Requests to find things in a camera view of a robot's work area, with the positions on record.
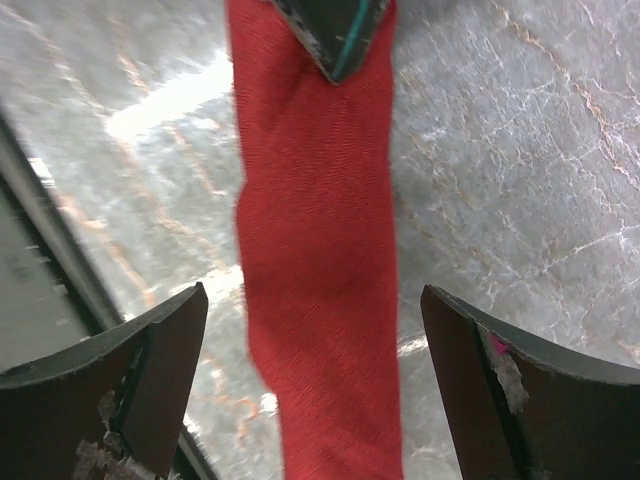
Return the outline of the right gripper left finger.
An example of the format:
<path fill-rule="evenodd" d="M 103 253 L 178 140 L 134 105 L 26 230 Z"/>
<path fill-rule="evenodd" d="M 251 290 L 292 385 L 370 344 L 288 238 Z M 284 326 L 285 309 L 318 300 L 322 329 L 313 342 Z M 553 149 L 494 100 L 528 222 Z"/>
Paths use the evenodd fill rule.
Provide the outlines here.
<path fill-rule="evenodd" d="M 197 283 L 131 321 L 2 373 L 2 478 L 168 478 L 207 311 Z"/>

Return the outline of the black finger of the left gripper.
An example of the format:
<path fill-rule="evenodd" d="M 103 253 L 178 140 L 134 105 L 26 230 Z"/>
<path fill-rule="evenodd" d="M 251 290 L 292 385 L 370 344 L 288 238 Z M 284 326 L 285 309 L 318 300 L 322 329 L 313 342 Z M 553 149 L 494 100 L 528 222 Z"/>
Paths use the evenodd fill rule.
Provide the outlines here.
<path fill-rule="evenodd" d="M 360 69 L 390 5 L 382 0 L 274 0 L 273 4 L 334 85 Z"/>

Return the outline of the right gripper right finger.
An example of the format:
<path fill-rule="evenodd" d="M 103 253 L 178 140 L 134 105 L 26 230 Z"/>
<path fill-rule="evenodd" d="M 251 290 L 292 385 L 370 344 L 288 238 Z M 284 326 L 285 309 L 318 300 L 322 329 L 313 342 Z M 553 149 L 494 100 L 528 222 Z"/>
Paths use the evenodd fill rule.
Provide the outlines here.
<path fill-rule="evenodd" d="M 638 369 L 555 344 L 433 285 L 420 304 L 463 478 L 638 478 Z"/>

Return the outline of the dark red cloth napkin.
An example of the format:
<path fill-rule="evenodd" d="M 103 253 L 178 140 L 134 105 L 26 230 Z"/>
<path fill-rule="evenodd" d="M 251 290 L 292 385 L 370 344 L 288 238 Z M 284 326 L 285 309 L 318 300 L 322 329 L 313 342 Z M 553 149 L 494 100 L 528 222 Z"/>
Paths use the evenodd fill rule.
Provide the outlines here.
<path fill-rule="evenodd" d="M 246 180 L 236 225 L 253 362 L 288 479 L 403 475 L 389 8 L 330 84 L 263 1 L 227 5 Z"/>

